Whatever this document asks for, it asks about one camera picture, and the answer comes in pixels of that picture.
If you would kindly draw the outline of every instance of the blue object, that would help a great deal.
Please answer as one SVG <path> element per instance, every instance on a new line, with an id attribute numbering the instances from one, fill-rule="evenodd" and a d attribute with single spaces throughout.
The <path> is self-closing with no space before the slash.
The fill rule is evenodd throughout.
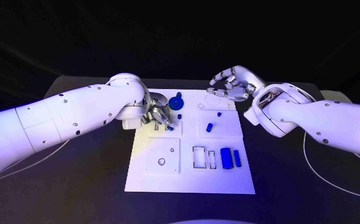
<path id="1" fill-rule="evenodd" d="M 238 150 L 233 151 L 233 156 L 235 156 L 236 167 L 239 168 L 242 166 L 242 163 L 240 163 L 240 156 L 239 156 Z"/>
<path id="2" fill-rule="evenodd" d="M 176 97 L 171 97 L 168 100 L 168 107 L 173 110 L 180 110 L 183 106 L 184 106 L 184 101 L 181 99 L 181 93 L 177 92 Z"/>
<path id="3" fill-rule="evenodd" d="M 207 124 L 207 128 L 206 128 L 206 131 L 207 131 L 207 132 L 212 132 L 212 126 L 213 126 L 212 123 L 209 123 L 209 124 Z"/>
<path id="4" fill-rule="evenodd" d="M 220 149 L 223 169 L 235 168 L 230 157 L 230 149 L 228 147 Z"/>

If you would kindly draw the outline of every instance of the robotic hand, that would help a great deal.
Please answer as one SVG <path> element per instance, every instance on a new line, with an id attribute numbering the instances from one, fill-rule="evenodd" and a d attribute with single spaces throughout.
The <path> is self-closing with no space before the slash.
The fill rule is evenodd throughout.
<path id="1" fill-rule="evenodd" d="M 330 100 L 317 102 L 288 83 L 266 85 L 239 65 L 223 70 L 210 85 L 223 78 L 228 90 L 209 88 L 206 91 L 236 102 L 253 97 L 252 106 L 243 113 L 253 125 L 261 124 L 276 137 L 301 126 L 318 143 L 360 153 L 360 105 Z"/>
<path id="2" fill-rule="evenodd" d="M 29 105 L 0 112 L 0 171 L 33 153 L 91 132 L 114 119 L 124 129 L 156 121 L 174 127 L 167 98 L 138 76 L 121 73 Z"/>

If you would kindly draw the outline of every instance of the rectangular slot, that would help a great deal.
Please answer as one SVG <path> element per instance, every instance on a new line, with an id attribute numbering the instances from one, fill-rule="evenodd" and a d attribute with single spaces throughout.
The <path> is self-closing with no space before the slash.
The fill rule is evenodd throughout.
<path id="1" fill-rule="evenodd" d="M 209 166 L 210 169 L 216 169 L 215 151 L 209 151 Z"/>
<path id="2" fill-rule="evenodd" d="M 193 168 L 206 168 L 204 147 L 193 147 Z"/>

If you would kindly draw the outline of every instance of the black tabletop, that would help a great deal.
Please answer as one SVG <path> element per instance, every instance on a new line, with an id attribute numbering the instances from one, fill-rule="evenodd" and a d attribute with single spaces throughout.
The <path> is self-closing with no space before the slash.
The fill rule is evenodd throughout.
<path id="1" fill-rule="evenodd" d="M 46 97 L 107 78 L 59 77 Z M 143 80 L 148 88 L 206 89 L 207 81 Z M 317 99 L 312 84 L 294 83 Z M 171 223 L 228 219 L 255 223 L 356 223 L 360 197 L 328 185 L 312 173 L 302 153 L 304 131 L 276 138 L 243 118 L 251 105 L 236 103 L 256 195 L 125 192 L 135 130 L 121 121 L 75 138 L 30 169 L 0 181 L 0 223 Z M 55 146 L 23 161 L 43 158 Z M 314 169 L 334 184 L 360 193 L 360 158 L 320 145 L 305 148 Z"/>

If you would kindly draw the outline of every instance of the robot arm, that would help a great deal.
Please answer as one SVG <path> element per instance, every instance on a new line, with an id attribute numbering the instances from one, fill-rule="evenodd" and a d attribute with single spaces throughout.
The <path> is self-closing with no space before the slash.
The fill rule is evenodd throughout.
<path id="1" fill-rule="evenodd" d="M 238 102 L 252 95 L 252 106 L 243 116 L 253 125 L 261 124 L 274 136 L 282 137 L 301 126 L 321 144 L 360 153 L 360 105 L 315 102 L 311 95 L 288 83 L 266 86 L 242 66 L 222 71 L 210 85 L 222 78 L 226 78 L 228 90 L 209 88 L 207 93 Z"/>
<path id="2" fill-rule="evenodd" d="M 122 73 L 107 84 L 89 85 L 0 112 L 0 171 L 114 119 L 122 120 L 124 129 L 140 128 L 140 118 L 150 108 L 164 112 L 163 105 L 150 104 L 151 93 L 140 77 Z M 160 124 L 171 126 L 168 116 L 164 113 Z"/>

